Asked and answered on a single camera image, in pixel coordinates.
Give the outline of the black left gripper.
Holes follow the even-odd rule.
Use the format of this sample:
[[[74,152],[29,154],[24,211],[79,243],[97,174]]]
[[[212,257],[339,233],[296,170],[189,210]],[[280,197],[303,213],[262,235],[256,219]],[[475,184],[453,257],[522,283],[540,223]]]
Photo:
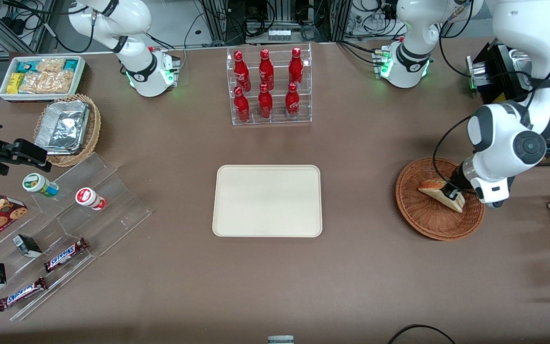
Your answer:
[[[467,180],[463,171],[463,163],[458,165],[446,184],[441,188],[441,193],[445,198],[454,202],[465,202],[463,193],[474,194],[471,183]]]

